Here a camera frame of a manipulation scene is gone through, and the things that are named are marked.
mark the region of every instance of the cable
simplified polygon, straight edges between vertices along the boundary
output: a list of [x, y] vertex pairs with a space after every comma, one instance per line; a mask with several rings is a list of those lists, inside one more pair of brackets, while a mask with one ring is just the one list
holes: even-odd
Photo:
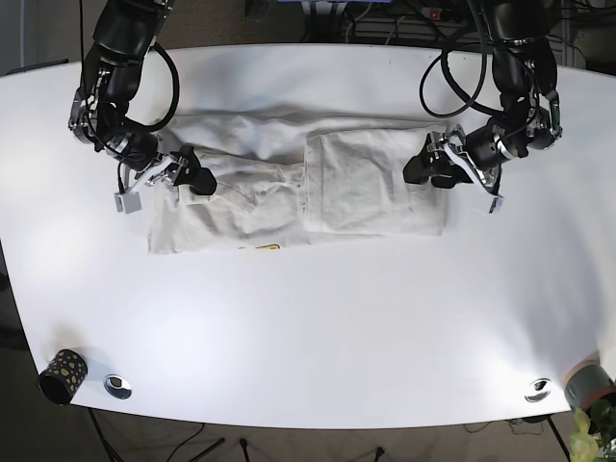
[[348, 26], [348, 27], [352, 26], [351, 31], [353, 32], [353, 37], [356, 38], [356, 36], [355, 36], [355, 29], [357, 29], [357, 21], [355, 21], [355, 17], [350, 12], [348, 7], [345, 8], [345, 14], [346, 14], [346, 16], [348, 16], [348, 20], [350, 21], [350, 26]]
[[[366, 16], [366, 14], [370, 12], [371, 8], [372, 8], [372, 3], [369, 3], [368, 7], [364, 10], [364, 12], [355, 18], [355, 22], [353, 23], [353, 34], [355, 34], [355, 29], [357, 28], [357, 24], [359, 24], [359, 21], [361, 21], [364, 18], [364, 16]], [[350, 33], [350, 27], [347, 27], [346, 33], [345, 33], [345, 43], [348, 43], [349, 33]]]
[[171, 96], [171, 104], [165, 116], [158, 122], [152, 125], [143, 125], [135, 120], [132, 120], [126, 117], [126, 125], [129, 128], [142, 130], [145, 132], [158, 132], [162, 128], [166, 127], [167, 124], [171, 121], [173, 116], [175, 116], [175, 111], [177, 110], [177, 105], [180, 102], [180, 76], [177, 72], [177, 67], [175, 63], [171, 59], [170, 55], [165, 51], [165, 48], [157, 41], [153, 46], [154, 50], [161, 55], [161, 58], [167, 63], [169, 68], [169, 72], [171, 72], [171, 83], [172, 83], [172, 96]]
[[122, 172], [121, 172], [123, 163], [124, 163], [124, 159], [122, 159], [121, 161], [117, 163], [117, 189], [119, 190], [120, 194], [126, 193], [126, 190], [124, 189], [124, 180], [122, 180]]
[[[469, 96], [468, 93], [462, 90], [462, 88], [458, 85], [458, 83], [455, 81], [455, 79], [451, 75], [451, 70], [449, 69], [449, 53], [453, 51], [453, 45], [460, 38], [464, 37], [470, 32], [473, 32], [474, 30], [475, 29], [473, 27], [473, 24], [469, 24], [466, 27], [463, 27], [462, 29], [457, 31], [455, 34], [451, 35], [451, 37], [443, 44], [443, 50], [441, 52], [441, 71], [443, 72], [443, 76], [445, 77], [445, 80], [447, 81], [449, 87], [453, 90], [453, 92], [457, 94], [458, 97], [465, 103], [467, 103], [471, 99], [471, 97]], [[480, 113], [484, 113], [488, 116], [492, 116], [492, 117], [502, 117], [503, 116], [503, 112], [501, 110], [489, 108], [487, 106], [482, 105], [481, 103], [477, 103], [476, 101], [473, 102], [471, 107], [475, 109], [476, 111], [479, 111]]]
[[394, 21], [394, 29], [392, 29], [392, 32], [390, 32], [389, 36], [387, 36], [387, 39], [385, 40], [385, 45], [389, 45], [389, 42], [392, 40], [392, 37], [394, 36], [394, 33], [398, 32], [398, 26], [402, 23], [405, 17], [406, 16], [401, 16]]
[[427, 75], [429, 74], [430, 70], [432, 70], [432, 68], [443, 58], [444, 53], [445, 53], [445, 50], [444, 50], [443, 53], [439, 57], [437, 57], [437, 59], [433, 61], [432, 64], [428, 67], [428, 69], [426, 70], [425, 74], [422, 77], [422, 81], [420, 82], [420, 101], [422, 102], [422, 107], [428, 114], [436, 118], [451, 118], [451, 117], [459, 116], [460, 114], [464, 113], [467, 109], [472, 107], [473, 104], [476, 102], [476, 99], [479, 97], [479, 94], [481, 93], [481, 90], [483, 89], [483, 84], [485, 82], [485, 76], [486, 76], [487, 66], [488, 66], [487, 40], [485, 37], [485, 32], [483, 30], [483, 23], [481, 22], [481, 18], [479, 17], [479, 13], [475, 5], [475, 0], [467, 0], [467, 1], [469, 4], [469, 8], [471, 9], [471, 13], [473, 15], [473, 20], [475, 21], [475, 26], [479, 33], [479, 44], [481, 48], [481, 72], [479, 74], [479, 82], [477, 83], [477, 87], [473, 95], [469, 98], [467, 102], [464, 103], [464, 105], [460, 109], [457, 109], [456, 111], [453, 111], [451, 113], [445, 113], [445, 114], [435, 113], [434, 111], [430, 110], [425, 104], [425, 99], [424, 99], [425, 79], [427, 78]]
[[567, 457], [567, 460], [571, 461], [571, 455], [569, 454], [567, 445], [565, 445], [565, 442], [562, 441], [562, 437], [560, 436], [560, 432], [558, 431], [558, 428], [556, 428], [556, 425], [554, 425], [552, 416], [548, 417], [548, 424], [550, 424], [550, 428], [552, 429], [552, 432], [554, 436], [556, 437], [556, 441], [558, 441], [558, 445], [562, 449], [562, 452], [565, 454], [565, 457]]
[[103, 435], [103, 432], [98, 425], [98, 420], [96, 419], [96, 416], [94, 416], [94, 411], [92, 411], [91, 407], [88, 408], [88, 413], [90, 414], [90, 419], [92, 420], [94, 428], [96, 429], [96, 433], [98, 434], [98, 439], [102, 443], [103, 448], [105, 448], [105, 452], [107, 452], [109, 460], [111, 462], [123, 462], [122, 458], [117, 454], [116, 450], [105, 439], [105, 436]]
[[443, 38], [443, 39], [447, 39], [447, 36], [445, 34], [443, 34], [443, 32], [436, 26], [436, 24], [434, 24], [430, 19], [428, 19], [427, 17], [425, 17], [423, 14], [421, 14], [421, 12], [419, 12], [419, 10], [415, 9], [416, 13], [389, 13], [387, 11], [386, 6], [383, 4], [380, 6], [380, 10], [383, 12], [383, 14], [385, 14], [387, 17], [406, 17], [406, 16], [413, 16], [413, 17], [417, 17], [419, 20], [422, 20], [423, 22], [425, 22], [428, 27], [430, 28], [430, 30], [432, 31], [432, 35], [434, 37], [434, 40], [428, 45], [428, 46], [434, 46], [434, 44], [436, 44], [436, 42], [439, 40], [439, 38]]
[[169, 455], [169, 457], [167, 458], [167, 460], [165, 462], [169, 462], [169, 460], [171, 460], [171, 457], [173, 457], [173, 454], [175, 454], [175, 452], [177, 452], [180, 448], [182, 448], [184, 445], [186, 445], [192, 438], [194, 438], [199, 433], [201, 433], [203, 431], [203, 428], [205, 428], [205, 423], [201, 424], [201, 427], [198, 429], [198, 431], [196, 433], [194, 433], [193, 436], [188, 437], [186, 440], [184, 440], [182, 443], [180, 443], [178, 446], [176, 446], [175, 449], [171, 452], [171, 454]]

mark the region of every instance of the black cable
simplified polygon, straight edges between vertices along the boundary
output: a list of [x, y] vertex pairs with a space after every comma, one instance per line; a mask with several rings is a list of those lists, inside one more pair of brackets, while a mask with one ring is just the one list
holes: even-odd
[[175, 447], [175, 449], [171, 452], [171, 454], [169, 455], [169, 457], [167, 458], [167, 460], [165, 462], [169, 462], [169, 460], [171, 460], [171, 457], [173, 457], [173, 454], [175, 454], [175, 452], [177, 452], [180, 448], [182, 448], [184, 445], [186, 445], [192, 438], [194, 438], [199, 433], [201, 433], [203, 431], [203, 428], [205, 428], [205, 423], [201, 424], [201, 427], [198, 429], [198, 431], [196, 433], [194, 433], [193, 436], [188, 437], [186, 440], [184, 440], [182, 443], [180, 443], [177, 447]]
[[158, 132], [171, 121], [173, 116], [175, 116], [175, 111], [177, 110], [177, 105], [180, 102], [180, 76], [177, 72], [177, 67], [175, 63], [171, 59], [170, 55], [165, 51], [165, 48], [157, 41], [153, 46], [154, 50], [161, 55], [161, 58], [167, 63], [169, 71], [171, 72], [171, 82], [172, 82], [172, 96], [171, 96], [171, 104], [165, 116], [158, 122], [152, 125], [143, 125], [142, 123], [136, 122], [128, 117], [126, 117], [126, 126], [131, 129], [142, 130], [144, 132]]
[[472, 107], [473, 104], [476, 102], [476, 99], [479, 97], [479, 94], [481, 93], [481, 90], [483, 89], [483, 84], [485, 82], [485, 76], [486, 76], [487, 66], [488, 66], [487, 40], [485, 37], [485, 31], [483, 30], [483, 23], [481, 22], [481, 18], [479, 17], [479, 12], [477, 11], [477, 8], [475, 5], [475, 0], [468, 0], [468, 4], [469, 4], [469, 8], [471, 9], [471, 13], [473, 15], [473, 20], [475, 21], [475, 26], [479, 33], [479, 44], [481, 48], [481, 72], [479, 74], [479, 82], [477, 83], [477, 87], [473, 95], [469, 98], [468, 101], [464, 103], [464, 105], [460, 109], [457, 109], [456, 111], [453, 111], [451, 113], [446, 113], [446, 114], [435, 113], [434, 111], [430, 110], [425, 104], [424, 85], [425, 85], [425, 79], [427, 78], [427, 75], [429, 74], [430, 70], [432, 70], [432, 68], [443, 58], [444, 55], [441, 54], [439, 57], [437, 57], [437, 59], [434, 62], [432, 62], [432, 64], [428, 67], [428, 69], [426, 70], [425, 74], [422, 77], [422, 81], [420, 82], [420, 101], [422, 102], [423, 109], [428, 114], [436, 118], [451, 118], [451, 117], [459, 116], [460, 114], [464, 113], [467, 109]]
[[348, 16], [348, 20], [350, 21], [350, 26], [351, 30], [350, 33], [353, 35], [354, 38], [357, 38], [357, 36], [355, 35], [355, 29], [357, 29], [357, 22], [355, 21], [355, 16], [353, 16], [353, 14], [350, 12], [350, 10], [348, 9], [348, 7], [345, 8], [345, 14], [346, 16]]
[[425, 22], [428, 25], [428, 27], [430, 28], [430, 30], [432, 32], [432, 35], [434, 37], [434, 40], [428, 46], [433, 46], [434, 44], [436, 44], [437, 41], [439, 41], [440, 38], [447, 39], [447, 36], [445, 34], [443, 34], [443, 31], [441, 31], [438, 28], [438, 26], [436, 24], [434, 24], [434, 22], [432, 22], [431, 19], [428, 19], [427, 17], [425, 17], [417, 9], [415, 9], [414, 11], [411, 11], [410, 13], [390, 13], [390, 12], [387, 11], [387, 7], [383, 4], [383, 5], [380, 6], [380, 10], [387, 17], [397, 18], [397, 17], [409, 17], [409, 16], [411, 16], [411, 17], [417, 17], [420, 21]]
[[92, 411], [91, 407], [88, 408], [88, 413], [90, 414], [90, 419], [94, 424], [94, 428], [96, 428], [96, 433], [98, 434], [98, 439], [100, 440], [105, 452], [107, 452], [107, 456], [111, 462], [123, 462], [122, 458], [117, 454], [116, 450], [112, 447], [112, 445], [105, 439], [100, 426], [98, 425], [98, 420], [96, 416], [94, 416], [94, 411]]
[[556, 425], [554, 425], [554, 422], [552, 421], [552, 416], [548, 417], [548, 424], [550, 424], [550, 428], [552, 429], [552, 432], [553, 432], [554, 436], [556, 437], [556, 440], [558, 441], [558, 445], [560, 446], [560, 448], [562, 449], [563, 453], [565, 454], [565, 457], [567, 457], [567, 460], [571, 461], [571, 455], [569, 454], [569, 450], [567, 449], [567, 445], [565, 445], [565, 442], [562, 441], [562, 437], [560, 436], [560, 432], [558, 431], [558, 428], [556, 428]]
[[124, 194], [126, 190], [124, 189], [124, 180], [122, 180], [122, 164], [124, 163], [124, 159], [117, 163], [117, 189], [120, 194]]
[[581, 55], [581, 57], [582, 57], [585, 61], [588, 61], [588, 60], [586, 60], [586, 56], [584, 55], [584, 52], [583, 52], [583, 51], [581, 51], [581, 49], [580, 49], [578, 46], [575, 46], [575, 45], [573, 45], [572, 43], [570, 43], [569, 41], [565, 40], [564, 38], [559, 37], [559, 36], [555, 36], [554, 34], [549, 34], [549, 35], [548, 35], [548, 37], [552, 37], [553, 39], [557, 39], [557, 40], [559, 40], [561, 43], [564, 43], [565, 45], [567, 45], [568, 47], [573, 48], [574, 50], [577, 50], [577, 51], [579, 52], [579, 54]]
[[[473, 27], [473, 24], [469, 24], [466, 27], [463, 27], [445, 42], [445, 44], [443, 45], [443, 50], [441, 52], [441, 70], [443, 72], [443, 76], [445, 77], [445, 80], [447, 81], [449, 87], [453, 90], [453, 92], [457, 94], [458, 97], [465, 103], [469, 102], [471, 100], [471, 97], [468, 93], [462, 90], [462, 88], [458, 85], [458, 83], [451, 75], [451, 70], [449, 69], [449, 53], [453, 51], [453, 45], [460, 38], [464, 37], [470, 32], [473, 32], [474, 30], [475, 28]], [[483, 104], [477, 103], [476, 101], [473, 102], [471, 107], [476, 111], [479, 111], [480, 113], [484, 113], [491, 117], [503, 116], [503, 112], [501, 110], [489, 108], [488, 106], [484, 106]]]

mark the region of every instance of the patterned cup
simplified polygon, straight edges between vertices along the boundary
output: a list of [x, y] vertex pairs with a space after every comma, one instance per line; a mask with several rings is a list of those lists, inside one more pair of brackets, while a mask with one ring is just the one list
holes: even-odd
[[38, 387], [56, 404], [69, 404], [88, 375], [86, 362], [76, 352], [61, 349], [38, 375]]

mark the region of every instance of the white cloth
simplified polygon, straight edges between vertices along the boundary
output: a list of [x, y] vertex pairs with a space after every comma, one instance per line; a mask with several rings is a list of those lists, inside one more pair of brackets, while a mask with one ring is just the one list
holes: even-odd
[[438, 235], [444, 192], [407, 185], [402, 170], [424, 147], [428, 127], [352, 130], [311, 137], [306, 143], [307, 231], [335, 234]]
[[[302, 121], [244, 115], [177, 116], [160, 134], [163, 149], [194, 145], [201, 164], [217, 178], [218, 189], [208, 197], [194, 195], [185, 186], [175, 189], [158, 184], [149, 251], [178, 253], [209, 247], [292, 246], [366, 238], [367, 233], [352, 236], [304, 229], [306, 140], [346, 130], [403, 130], [427, 125], [362, 117]], [[408, 161], [422, 146], [405, 146], [401, 156], [407, 156]], [[390, 174], [401, 178], [401, 172], [400, 168]]]

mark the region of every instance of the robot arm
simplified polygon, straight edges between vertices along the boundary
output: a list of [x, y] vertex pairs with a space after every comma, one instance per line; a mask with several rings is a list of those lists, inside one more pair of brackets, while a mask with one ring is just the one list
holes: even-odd
[[[491, 116], [488, 123], [469, 135], [459, 126], [430, 134], [403, 174], [406, 183], [431, 180], [443, 189], [474, 183], [492, 196], [492, 213], [501, 202], [501, 165], [528, 156], [529, 148], [552, 146], [562, 129], [556, 62], [546, 37], [550, 29], [541, 2], [484, 0], [481, 12], [494, 49], [492, 73], [502, 111], [474, 103], [472, 108]], [[467, 102], [469, 95], [450, 77], [449, 51], [446, 45], [442, 69], [454, 91]], [[541, 107], [540, 95], [548, 100], [549, 111]]]
[[[127, 169], [134, 170], [132, 187], [118, 178], [115, 195], [118, 210], [131, 213], [141, 208], [139, 188], [164, 181], [171, 186], [190, 185], [194, 193], [211, 195], [217, 182], [200, 165], [193, 148], [178, 152], [158, 151], [156, 132], [171, 120], [179, 100], [179, 77], [173, 61], [156, 43], [175, 0], [108, 0], [94, 30], [94, 45], [83, 60], [82, 78], [75, 92], [68, 128], [84, 143], [105, 150]], [[173, 80], [173, 99], [165, 117], [143, 125], [128, 116], [141, 70], [150, 46], [166, 61]]]

